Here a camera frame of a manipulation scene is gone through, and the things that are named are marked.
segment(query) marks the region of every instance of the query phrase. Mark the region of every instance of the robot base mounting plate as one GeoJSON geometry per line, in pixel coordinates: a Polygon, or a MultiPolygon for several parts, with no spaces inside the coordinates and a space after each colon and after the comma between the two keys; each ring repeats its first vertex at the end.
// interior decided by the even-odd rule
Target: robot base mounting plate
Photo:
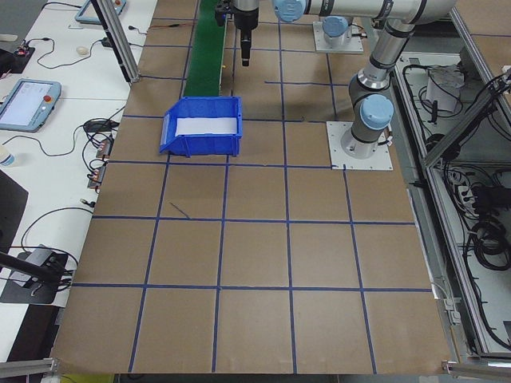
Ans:
{"type": "MultiPolygon", "coordinates": [[[[332,169],[343,170],[393,170],[387,145],[378,146],[376,152],[366,160],[359,160],[348,156],[341,148],[341,138],[346,130],[352,126],[350,121],[328,121],[327,135],[330,146],[332,169]]],[[[382,133],[380,141],[386,138],[382,133]]]]}
{"type": "MultiPolygon", "coordinates": [[[[314,42],[316,44],[316,52],[351,53],[351,54],[364,53],[362,40],[360,40],[360,37],[358,36],[352,36],[344,44],[332,46],[325,40],[322,22],[313,22],[312,29],[314,30],[314,42]]],[[[356,26],[351,26],[351,32],[353,34],[358,34],[358,28],[356,26]]]]}

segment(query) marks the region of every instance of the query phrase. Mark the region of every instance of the brown cardboard surface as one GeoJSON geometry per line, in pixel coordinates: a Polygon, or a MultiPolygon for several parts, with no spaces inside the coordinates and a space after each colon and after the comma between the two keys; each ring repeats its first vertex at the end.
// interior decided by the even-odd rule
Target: brown cardboard surface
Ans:
{"type": "Polygon", "coordinates": [[[110,159],[166,162],[167,154],[159,153],[162,122],[157,118],[124,117],[110,159]]]}
{"type": "Polygon", "coordinates": [[[141,295],[137,288],[73,288],[52,350],[60,371],[128,371],[141,295]]]}
{"type": "Polygon", "coordinates": [[[230,167],[227,217],[285,219],[284,194],[283,169],[230,167]]]}
{"type": "Polygon", "coordinates": [[[358,287],[349,225],[292,224],[294,286],[358,287]]]}
{"type": "Polygon", "coordinates": [[[195,17],[198,0],[187,0],[180,2],[175,0],[158,0],[153,13],[154,18],[183,18],[193,19],[195,17]]]}
{"type": "Polygon", "coordinates": [[[357,225],[355,234],[364,286],[430,287],[415,226],[357,225]]]}
{"type": "Polygon", "coordinates": [[[283,87],[286,120],[332,121],[335,119],[329,85],[285,84],[283,87]]]}
{"type": "Polygon", "coordinates": [[[161,208],[164,217],[220,218],[225,167],[172,166],[161,208]]]}
{"type": "Polygon", "coordinates": [[[188,47],[146,46],[142,51],[138,69],[141,76],[181,79],[187,56],[188,47]]]}
{"type": "Polygon", "coordinates": [[[380,373],[442,373],[449,350],[431,293],[367,293],[366,303],[380,373]]]}
{"type": "Polygon", "coordinates": [[[356,221],[413,222],[408,195],[397,170],[347,172],[353,219],[356,221]]]}
{"type": "Polygon", "coordinates": [[[94,215],[156,216],[164,173],[158,164],[109,164],[94,215]]]}
{"type": "Polygon", "coordinates": [[[227,222],[222,263],[223,285],[287,286],[286,225],[227,222]]]}
{"type": "Polygon", "coordinates": [[[472,39],[494,76],[502,74],[504,65],[511,65],[511,36],[472,36],[472,39]]]}
{"type": "Polygon", "coordinates": [[[182,45],[191,44],[192,26],[190,20],[172,20],[172,24],[186,24],[179,28],[159,28],[158,26],[167,26],[168,20],[153,20],[153,28],[147,31],[146,45],[182,45]]]}
{"type": "Polygon", "coordinates": [[[180,97],[181,80],[143,77],[131,87],[125,115],[162,117],[180,97]]]}
{"type": "Polygon", "coordinates": [[[73,281],[144,283],[154,225],[149,219],[93,219],[73,281]]]}
{"type": "Polygon", "coordinates": [[[316,82],[330,84],[327,55],[304,52],[282,52],[284,82],[316,82]]]}
{"type": "Polygon", "coordinates": [[[289,293],[220,293],[218,373],[291,373],[289,293]]]}
{"type": "Polygon", "coordinates": [[[346,186],[341,172],[289,169],[291,219],[347,221],[346,186]]]}
{"type": "Polygon", "coordinates": [[[471,34],[511,36],[508,0],[458,0],[456,8],[471,34]]]}
{"type": "Polygon", "coordinates": [[[360,293],[293,294],[298,373],[372,373],[360,293]]]}
{"type": "Polygon", "coordinates": [[[214,316],[214,291],[150,290],[133,372],[210,372],[214,316]]]}
{"type": "Polygon", "coordinates": [[[231,164],[282,165],[284,163],[281,122],[244,121],[240,154],[231,164]]]}
{"type": "MultiPolygon", "coordinates": [[[[151,24],[191,22],[196,4],[160,0],[151,24]]],[[[324,121],[353,120],[345,84],[365,58],[329,68],[318,17],[279,24],[260,5],[248,68],[228,26],[236,158],[157,154],[148,117],[180,96],[195,26],[149,30],[142,74],[176,79],[132,88],[53,351],[66,371],[432,373],[446,359],[394,151],[392,172],[330,169],[324,121]]]]}
{"type": "Polygon", "coordinates": [[[161,221],[149,281],[167,285],[216,285],[220,223],[161,221]]]}
{"type": "Polygon", "coordinates": [[[331,166],[325,124],[286,124],[287,163],[290,165],[331,166]]]}

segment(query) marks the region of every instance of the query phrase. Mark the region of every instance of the white table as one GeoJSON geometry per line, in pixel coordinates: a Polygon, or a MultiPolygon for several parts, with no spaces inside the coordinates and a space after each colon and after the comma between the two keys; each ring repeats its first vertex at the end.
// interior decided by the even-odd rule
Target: white table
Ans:
{"type": "MultiPolygon", "coordinates": [[[[81,5],[83,0],[70,0],[81,5]]],[[[128,40],[143,45],[145,36],[134,30],[133,25],[141,31],[149,26],[156,0],[129,0],[121,14],[121,22],[128,40]]],[[[52,38],[55,40],[55,52],[43,58],[46,65],[58,65],[80,58],[76,48],[80,45],[90,46],[93,41],[105,36],[100,26],[79,26],[74,21],[76,11],[69,7],[48,6],[28,33],[26,39],[52,38]]],[[[19,78],[58,81],[62,85],[62,94],[55,110],[46,123],[36,133],[0,131],[0,142],[12,136],[22,134],[32,136],[42,142],[47,152],[67,152],[73,145],[73,131],[91,118],[108,118],[125,105],[129,95],[129,85],[125,82],[121,69],[111,49],[96,44],[92,57],[79,64],[58,69],[44,69],[37,59],[51,49],[50,41],[33,41],[36,53],[21,75],[10,75],[0,81],[0,97],[6,96],[19,78]]],[[[138,61],[141,48],[133,47],[133,54],[138,61]]],[[[114,120],[121,119],[119,113],[114,120]]],[[[16,156],[12,167],[2,170],[29,192],[25,214],[20,223],[13,245],[19,245],[26,228],[39,216],[60,207],[86,207],[80,199],[95,200],[95,191],[87,188],[85,168],[81,151],[86,142],[85,133],[77,132],[77,145],[73,153],[62,157],[45,156],[37,142],[16,139],[6,147],[16,156]]],[[[89,160],[95,157],[96,149],[92,145],[85,151],[89,160]]],[[[26,238],[27,246],[44,243],[68,251],[78,259],[85,241],[91,215],[84,211],[59,211],[45,217],[30,231],[26,238]]],[[[20,252],[11,250],[12,255],[20,252]]],[[[72,259],[67,268],[74,269],[72,259]]],[[[8,277],[10,271],[4,269],[0,276],[8,277]]],[[[0,290],[5,281],[0,281],[0,290]]],[[[69,291],[58,293],[53,304],[65,306],[69,291]]],[[[0,303],[0,362],[6,361],[14,344],[14,339],[22,324],[28,305],[0,303]]]]}

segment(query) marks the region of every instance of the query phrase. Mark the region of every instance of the cable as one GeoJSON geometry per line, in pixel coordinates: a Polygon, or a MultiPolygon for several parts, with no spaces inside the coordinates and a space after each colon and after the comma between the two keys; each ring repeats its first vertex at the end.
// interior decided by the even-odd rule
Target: cable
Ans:
{"type": "Polygon", "coordinates": [[[90,214],[93,214],[93,212],[92,212],[92,211],[90,211],[89,209],[85,209],[85,208],[83,208],[83,207],[60,207],[60,208],[58,208],[58,209],[53,209],[53,210],[51,210],[51,211],[48,211],[48,212],[46,212],[45,214],[43,214],[43,215],[39,216],[39,218],[37,218],[36,220],[34,220],[34,221],[33,221],[33,222],[32,222],[32,223],[31,223],[31,224],[30,224],[30,225],[26,228],[26,230],[25,230],[25,232],[23,233],[22,238],[21,238],[21,240],[20,240],[21,248],[22,248],[25,252],[28,252],[28,250],[26,249],[27,247],[25,246],[24,242],[25,242],[26,236],[28,235],[28,233],[29,233],[30,229],[32,229],[32,227],[34,227],[34,226],[35,226],[35,224],[36,224],[37,222],[39,222],[41,219],[45,218],[45,217],[46,217],[46,216],[48,216],[48,215],[51,215],[51,214],[56,213],[56,212],[58,212],[58,211],[64,211],[64,210],[81,210],[81,211],[86,211],[86,212],[88,212],[88,213],[90,213],[90,214]]]}
{"type": "Polygon", "coordinates": [[[143,35],[146,35],[147,32],[141,32],[141,30],[139,30],[138,28],[136,28],[135,26],[128,26],[128,29],[129,30],[135,30],[138,32],[138,34],[143,34],[143,35]]]}
{"type": "Polygon", "coordinates": [[[101,40],[96,40],[94,41],[91,45],[90,45],[90,48],[89,48],[89,55],[85,56],[85,57],[82,57],[76,61],[73,61],[73,62],[68,62],[68,63],[65,63],[65,64],[59,64],[59,65],[55,65],[55,66],[48,66],[48,65],[44,65],[41,63],[41,59],[52,54],[54,51],[55,51],[55,40],[53,40],[52,38],[32,38],[30,39],[29,41],[25,42],[25,44],[28,46],[32,41],[51,41],[51,50],[49,52],[46,52],[44,53],[42,56],[40,56],[38,59],[37,59],[37,63],[42,66],[43,68],[46,68],[46,69],[56,69],[56,68],[61,68],[62,66],[71,66],[71,65],[75,65],[79,62],[82,62],[84,60],[87,60],[88,58],[91,58],[92,54],[93,54],[93,48],[94,46],[98,43],[98,42],[101,42],[101,40]]]}
{"type": "Polygon", "coordinates": [[[43,147],[42,147],[42,142],[40,140],[38,140],[37,138],[34,138],[34,137],[28,137],[28,136],[13,136],[11,137],[10,139],[8,139],[7,141],[5,141],[2,145],[5,145],[5,144],[8,144],[9,142],[11,142],[12,140],[16,139],[16,138],[25,138],[27,140],[32,140],[32,141],[36,141],[38,144],[39,144],[39,148],[41,149],[41,151],[44,153],[45,156],[48,156],[48,157],[61,157],[61,156],[67,156],[69,154],[71,154],[72,152],[74,152],[74,149],[76,148],[77,146],[77,137],[76,137],[76,134],[77,134],[77,131],[79,128],[81,128],[82,125],[80,126],[77,126],[75,129],[74,129],[74,132],[73,132],[73,147],[68,151],[68,152],[64,152],[64,153],[56,153],[56,154],[50,154],[48,153],[43,147]]]}
{"type": "Polygon", "coordinates": [[[73,8],[78,8],[78,9],[81,8],[81,6],[75,6],[74,4],[69,4],[67,2],[47,2],[45,5],[43,5],[41,7],[41,10],[44,10],[46,8],[46,6],[49,6],[51,4],[58,4],[59,6],[72,6],[73,8]]]}

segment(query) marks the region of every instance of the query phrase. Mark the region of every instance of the green conveyor belt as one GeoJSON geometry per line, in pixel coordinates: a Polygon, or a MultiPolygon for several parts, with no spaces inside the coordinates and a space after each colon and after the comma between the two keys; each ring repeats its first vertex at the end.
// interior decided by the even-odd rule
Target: green conveyor belt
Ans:
{"type": "Polygon", "coordinates": [[[216,24],[216,3],[217,0],[200,0],[184,96],[220,95],[226,26],[216,24]]]}

